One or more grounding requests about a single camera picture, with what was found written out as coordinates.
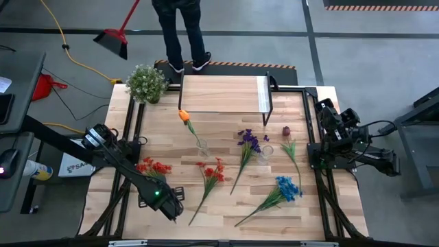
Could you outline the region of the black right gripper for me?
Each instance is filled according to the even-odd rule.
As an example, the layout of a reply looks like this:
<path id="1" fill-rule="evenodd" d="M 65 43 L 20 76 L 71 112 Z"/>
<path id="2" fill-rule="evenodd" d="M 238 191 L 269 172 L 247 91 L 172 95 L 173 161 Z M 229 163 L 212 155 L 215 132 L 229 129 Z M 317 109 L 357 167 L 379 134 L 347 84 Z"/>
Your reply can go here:
<path id="1" fill-rule="evenodd" d="M 346 138 L 346 129 L 342 117 L 334 109 L 334 104 L 330 98 L 314 104 L 317 114 L 321 113 L 321 124 L 326 134 L 332 142 L 341 141 Z"/>

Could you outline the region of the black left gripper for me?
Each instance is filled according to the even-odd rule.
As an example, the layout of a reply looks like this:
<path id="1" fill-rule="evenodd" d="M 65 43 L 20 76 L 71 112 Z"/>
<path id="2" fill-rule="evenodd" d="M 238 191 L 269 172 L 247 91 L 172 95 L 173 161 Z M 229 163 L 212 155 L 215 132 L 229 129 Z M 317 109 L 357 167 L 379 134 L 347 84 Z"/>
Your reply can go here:
<path id="1" fill-rule="evenodd" d="M 176 221 L 177 217 L 184 211 L 184 207 L 181 203 L 184 199 L 184 187 L 175 187 L 174 192 L 160 192 L 157 196 L 156 205 L 168 220 Z M 138 195 L 138 207 L 147 207 L 146 201 L 140 195 Z"/>

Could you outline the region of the red artificial flower bunch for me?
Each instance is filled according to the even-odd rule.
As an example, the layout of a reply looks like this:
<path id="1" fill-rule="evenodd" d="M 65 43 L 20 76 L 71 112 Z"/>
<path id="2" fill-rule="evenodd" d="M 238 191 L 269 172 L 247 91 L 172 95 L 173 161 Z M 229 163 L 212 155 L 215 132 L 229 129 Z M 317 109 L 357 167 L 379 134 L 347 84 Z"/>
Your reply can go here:
<path id="1" fill-rule="evenodd" d="M 215 167 L 208 167 L 205 162 L 196 163 L 203 177 L 204 193 L 197 209 L 195 210 L 193 217 L 188 223 L 189 226 L 194 221 L 196 215 L 198 214 L 199 210 L 201 209 L 202 205 L 204 204 L 205 200 L 208 198 L 212 190 L 225 181 L 223 159 L 216 157 L 215 160 Z"/>
<path id="2" fill-rule="evenodd" d="M 172 166 L 164 165 L 151 157 L 144 158 L 136 165 L 136 170 L 142 175 L 157 178 L 163 182 L 166 181 L 166 175 L 171 173 L 171 169 Z"/>

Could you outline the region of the dark red artificial tulip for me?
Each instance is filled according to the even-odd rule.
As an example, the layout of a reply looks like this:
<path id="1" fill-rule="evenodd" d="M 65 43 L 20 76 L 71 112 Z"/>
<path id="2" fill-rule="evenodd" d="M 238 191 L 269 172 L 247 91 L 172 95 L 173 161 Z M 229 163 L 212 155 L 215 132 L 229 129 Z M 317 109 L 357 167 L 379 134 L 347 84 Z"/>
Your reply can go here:
<path id="1" fill-rule="evenodd" d="M 299 186 L 298 186 L 298 194 L 300 197 L 302 197 L 302 180 L 301 180 L 301 174 L 298 167 L 298 164 L 296 162 L 296 140 L 291 138 L 291 130 L 289 126 L 285 126 L 282 128 L 282 136 L 284 140 L 286 140 L 286 144 L 282 144 L 282 149 L 287 153 L 288 157 L 292 160 L 292 163 L 294 164 L 298 179 L 299 179 Z"/>

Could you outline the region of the clear glass vase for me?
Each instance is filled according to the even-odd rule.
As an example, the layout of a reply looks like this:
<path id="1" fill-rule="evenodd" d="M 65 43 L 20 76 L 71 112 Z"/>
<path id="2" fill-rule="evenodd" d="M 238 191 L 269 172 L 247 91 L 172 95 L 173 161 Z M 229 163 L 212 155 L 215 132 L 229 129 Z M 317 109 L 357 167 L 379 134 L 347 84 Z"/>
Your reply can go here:
<path id="1" fill-rule="evenodd" d="M 198 139 L 196 142 L 196 146 L 198 148 L 198 155 L 203 157 L 203 158 L 208 158 L 210 157 L 210 151 L 209 151 L 209 147 L 207 145 L 206 140 L 204 139 Z"/>
<path id="2" fill-rule="evenodd" d="M 260 165 L 267 165 L 273 152 L 274 148 L 271 145 L 265 145 L 257 157 L 257 163 Z"/>

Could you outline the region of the purple artificial flower bunch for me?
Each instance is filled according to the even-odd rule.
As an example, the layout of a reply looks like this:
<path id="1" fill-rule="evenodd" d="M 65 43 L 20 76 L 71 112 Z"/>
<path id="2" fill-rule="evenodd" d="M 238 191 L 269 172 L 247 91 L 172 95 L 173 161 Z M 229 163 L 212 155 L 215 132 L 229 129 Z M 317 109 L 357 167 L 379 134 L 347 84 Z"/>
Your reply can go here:
<path id="1" fill-rule="evenodd" d="M 244 171 L 246 165 L 250 162 L 250 159 L 257 156 L 261 152 L 261 146 L 259 144 L 259 139 L 257 136 L 253 135 L 252 129 L 246 128 L 245 130 L 240 130 L 237 135 L 241 138 L 237 145 L 241 146 L 241 160 L 239 171 L 235 179 L 233 188 L 230 191 L 232 194 L 235 187 L 240 179 L 242 172 Z"/>

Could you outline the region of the orange artificial tulip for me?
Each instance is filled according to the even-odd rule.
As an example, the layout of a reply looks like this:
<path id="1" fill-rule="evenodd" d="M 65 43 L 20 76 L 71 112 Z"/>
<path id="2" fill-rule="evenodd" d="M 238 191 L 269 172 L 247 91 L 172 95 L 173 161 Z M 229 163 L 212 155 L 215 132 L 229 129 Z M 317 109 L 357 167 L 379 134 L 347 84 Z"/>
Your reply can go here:
<path id="1" fill-rule="evenodd" d="M 180 119 L 183 121 L 183 124 L 186 125 L 187 129 L 190 131 L 190 133 L 195 137 L 196 139 L 196 144 L 198 146 L 200 146 L 201 142 L 200 139 L 198 137 L 198 135 L 196 134 L 196 131 L 191 123 L 191 119 L 190 119 L 190 115 L 187 111 L 185 110 L 179 110 L 178 111 L 178 115 L 180 117 Z"/>

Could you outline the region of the blue artificial flower bunch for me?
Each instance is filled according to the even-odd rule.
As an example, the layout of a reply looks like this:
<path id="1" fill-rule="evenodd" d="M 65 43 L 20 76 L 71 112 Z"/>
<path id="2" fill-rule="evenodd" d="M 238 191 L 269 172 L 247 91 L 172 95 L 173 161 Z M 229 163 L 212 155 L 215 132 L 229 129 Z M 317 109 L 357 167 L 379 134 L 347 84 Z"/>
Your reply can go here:
<path id="1" fill-rule="evenodd" d="M 267 198 L 248 216 L 236 223 L 235 227 L 239 226 L 249 217 L 254 214 L 268 210 L 272 207 L 277 207 L 283 202 L 294 202 L 297 197 L 302 197 L 303 192 L 300 187 L 293 183 L 292 177 L 289 176 L 277 176 L 276 186 L 268 194 Z"/>

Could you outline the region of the potted plant with white flowers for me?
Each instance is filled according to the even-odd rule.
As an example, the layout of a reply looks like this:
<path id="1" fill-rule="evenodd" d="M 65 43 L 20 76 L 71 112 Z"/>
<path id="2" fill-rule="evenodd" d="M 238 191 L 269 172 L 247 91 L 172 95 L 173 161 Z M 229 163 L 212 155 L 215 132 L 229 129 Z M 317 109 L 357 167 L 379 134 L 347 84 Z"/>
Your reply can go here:
<path id="1" fill-rule="evenodd" d="M 138 64 L 126 80 L 126 92 L 140 104 L 157 104 L 169 82 L 161 70 Z"/>

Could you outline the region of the black mat with hazard stripe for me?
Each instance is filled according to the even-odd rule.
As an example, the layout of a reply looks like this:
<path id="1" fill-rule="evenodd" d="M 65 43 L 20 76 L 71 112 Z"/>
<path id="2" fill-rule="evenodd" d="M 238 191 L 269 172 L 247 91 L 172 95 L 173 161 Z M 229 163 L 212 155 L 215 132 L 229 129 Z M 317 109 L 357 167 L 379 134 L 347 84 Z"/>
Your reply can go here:
<path id="1" fill-rule="evenodd" d="M 272 75 L 280 85 L 298 86 L 296 67 L 282 64 L 261 64 L 251 62 L 210 62 L 201 71 L 194 71 L 192 61 L 185 60 L 184 75 Z M 167 60 L 156 60 L 154 68 L 162 71 L 170 82 L 170 91 L 180 87 L 181 74 L 176 73 Z"/>
<path id="2" fill-rule="evenodd" d="M 439 0 L 322 0 L 329 11 L 439 11 Z"/>

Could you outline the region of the white printed box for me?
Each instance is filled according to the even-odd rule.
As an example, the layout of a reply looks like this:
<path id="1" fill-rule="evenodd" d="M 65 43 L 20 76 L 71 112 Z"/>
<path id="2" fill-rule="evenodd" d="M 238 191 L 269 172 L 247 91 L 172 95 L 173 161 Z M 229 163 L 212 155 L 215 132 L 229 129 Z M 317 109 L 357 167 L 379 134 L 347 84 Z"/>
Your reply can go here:
<path id="1" fill-rule="evenodd" d="M 58 176 L 61 178 L 90 176 L 96 171 L 96 167 L 81 161 L 80 159 L 64 153 L 62 155 Z"/>

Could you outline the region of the grey metal stand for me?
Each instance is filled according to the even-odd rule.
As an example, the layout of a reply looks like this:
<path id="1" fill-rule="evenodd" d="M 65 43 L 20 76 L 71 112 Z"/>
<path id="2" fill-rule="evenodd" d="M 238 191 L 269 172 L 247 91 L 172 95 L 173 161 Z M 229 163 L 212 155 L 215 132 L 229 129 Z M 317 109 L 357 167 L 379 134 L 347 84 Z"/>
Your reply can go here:
<path id="1" fill-rule="evenodd" d="M 421 188 L 401 194 L 401 199 L 439 196 L 429 169 L 439 169 L 439 87 L 413 103 L 408 113 L 379 129 L 380 134 L 398 132 L 409 164 L 416 169 Z"/>

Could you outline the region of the black support beam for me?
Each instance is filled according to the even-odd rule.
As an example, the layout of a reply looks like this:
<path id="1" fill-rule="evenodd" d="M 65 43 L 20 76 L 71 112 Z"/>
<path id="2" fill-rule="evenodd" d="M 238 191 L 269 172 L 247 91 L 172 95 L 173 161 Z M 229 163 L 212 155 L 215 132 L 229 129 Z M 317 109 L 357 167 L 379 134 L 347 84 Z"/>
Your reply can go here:
<path id="1" fill-rule="evenodd" d="M 68 137 L 57 133 L 29 115 L 24 117 L 21 130 L 23 132 L 32 132 L 40 141 L 78 158 L 81 161 L 90 164 L 93 162 L 93 153 L 90 150 L 82 148 L 78 144 L 72 142 Z"/>

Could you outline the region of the white and yellow bottle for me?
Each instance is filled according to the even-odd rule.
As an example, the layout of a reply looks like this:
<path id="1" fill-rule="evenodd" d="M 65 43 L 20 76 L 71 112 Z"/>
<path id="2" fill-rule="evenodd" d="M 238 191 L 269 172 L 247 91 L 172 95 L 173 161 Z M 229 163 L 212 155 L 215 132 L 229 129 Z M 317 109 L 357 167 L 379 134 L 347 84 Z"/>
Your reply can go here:
<path id="1" fill-rule="evenodd" d="M 53 169 L 42 163 L 27 160 L 23 170 L 23 176 L 30 176 L 34 180 L 46 181 L 53 175 Z"/>

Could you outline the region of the grey desk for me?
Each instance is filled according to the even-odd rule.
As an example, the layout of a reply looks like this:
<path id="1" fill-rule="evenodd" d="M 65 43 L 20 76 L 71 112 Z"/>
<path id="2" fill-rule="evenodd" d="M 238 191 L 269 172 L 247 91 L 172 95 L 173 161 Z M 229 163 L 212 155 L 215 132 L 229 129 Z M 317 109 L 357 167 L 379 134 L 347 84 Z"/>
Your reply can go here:
<path id="1" fill-rule="evenodd" d="M 46 57 L 44 51 L 17 51 L 0 54 L 0 77 L 10 79 L 5 94 L 13 94 L 8 122 L 0 125 L 0 133 L 19 132 L 31 102 Z"/>
<path id="2" fill-rule="evenodd" d="M 33 141 L 34 134 L 31 132 L 0 135 L 0 154 L 10 148 L 19 151 L 14 175 L 9 179 L 0 178 L 0 213 L 6 213 L 12 209 Z"/>

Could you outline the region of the black computer mouse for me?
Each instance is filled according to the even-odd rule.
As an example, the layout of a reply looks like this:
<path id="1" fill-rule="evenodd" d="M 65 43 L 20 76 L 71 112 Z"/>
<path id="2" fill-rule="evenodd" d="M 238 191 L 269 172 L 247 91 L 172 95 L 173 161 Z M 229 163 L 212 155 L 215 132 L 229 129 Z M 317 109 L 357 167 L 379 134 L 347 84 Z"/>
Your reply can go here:
<path id="1" fill-rule="evenodd" d="M 16 171 L 18 155 L 19 151 L 14 148 L 7 149 L 2 154 L 0 154 L 1 179 L 9 179 L 14 175 Z"/>

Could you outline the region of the red dustpan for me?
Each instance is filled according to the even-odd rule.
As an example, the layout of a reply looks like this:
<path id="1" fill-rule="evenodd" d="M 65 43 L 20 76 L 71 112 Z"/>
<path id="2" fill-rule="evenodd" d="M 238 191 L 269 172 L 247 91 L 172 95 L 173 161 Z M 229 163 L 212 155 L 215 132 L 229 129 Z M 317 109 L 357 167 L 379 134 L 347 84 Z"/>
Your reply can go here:
<path id="1" fill-rule="evenodd" d="M 63 83 L 56 82 L 50 75 L 40 74 L 36 84 L 36 88 L 32 95 L 32 101 L 35 102 L 49 96 L 53 87 L 67 89 L 68 86 Z"/>

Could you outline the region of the person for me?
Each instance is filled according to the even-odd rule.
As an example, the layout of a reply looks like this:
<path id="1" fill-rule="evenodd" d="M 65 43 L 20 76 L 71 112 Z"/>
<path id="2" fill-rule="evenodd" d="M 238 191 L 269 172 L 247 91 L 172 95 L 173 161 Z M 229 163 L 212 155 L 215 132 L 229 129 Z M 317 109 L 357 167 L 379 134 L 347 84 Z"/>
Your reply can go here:
<path id="1" fill-rule="evenodd" d="M 191 48 L 193 70 L 201 71 L 212 57 L 211 53 L 205 50 L 200 29 L 201 0 L 151 0 L 151 2 L 161 25 L 170 67 L 176 73 L 185 70 L 176 30 L 176 11 L 180 10 Z"/>

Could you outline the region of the red and black broom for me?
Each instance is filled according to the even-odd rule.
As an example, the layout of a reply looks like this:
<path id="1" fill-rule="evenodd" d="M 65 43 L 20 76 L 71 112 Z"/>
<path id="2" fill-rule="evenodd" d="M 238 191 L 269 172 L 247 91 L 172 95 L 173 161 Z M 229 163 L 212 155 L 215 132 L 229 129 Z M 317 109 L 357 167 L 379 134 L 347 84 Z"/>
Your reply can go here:
<path id="1" fill-rule="evenodd" d="M 126 40 L 125 28 L 131 19 L 134 11 L 136 10 L 140 0 L 135 0 L 127 17 L 125 18 L 122 26 L 119 29 L 104 29 L 98 34 L 93 41 L 98 45 L 106 48 L 108 51 L 113 52 L 120 58 L 128 59 L 128 42 Z"/>

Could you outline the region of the black phone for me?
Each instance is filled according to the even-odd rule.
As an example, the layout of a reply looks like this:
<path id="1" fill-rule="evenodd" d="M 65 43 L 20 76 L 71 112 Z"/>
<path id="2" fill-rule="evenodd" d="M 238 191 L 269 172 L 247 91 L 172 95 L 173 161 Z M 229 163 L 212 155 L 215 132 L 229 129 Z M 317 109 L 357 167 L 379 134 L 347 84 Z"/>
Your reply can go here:
<path id="1" fill-rule="evenodd" d="M 0 125 L 4 125 L 8 122 L 13 102 L 14 94 L 0 95 Z"/>

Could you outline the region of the wooden shelf with black frame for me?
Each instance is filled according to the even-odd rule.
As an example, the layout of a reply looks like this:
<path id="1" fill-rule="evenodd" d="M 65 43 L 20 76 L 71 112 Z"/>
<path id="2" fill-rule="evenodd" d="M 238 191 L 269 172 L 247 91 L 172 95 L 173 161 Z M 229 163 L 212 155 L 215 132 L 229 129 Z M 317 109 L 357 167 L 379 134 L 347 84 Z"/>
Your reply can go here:
<path id="1" fill-rule="evenodd" d="M 183 75 L 178 108 L 187 113 L 262 115 L 266 126 L 272 111 L 276 80 L 265 75 Z"/>

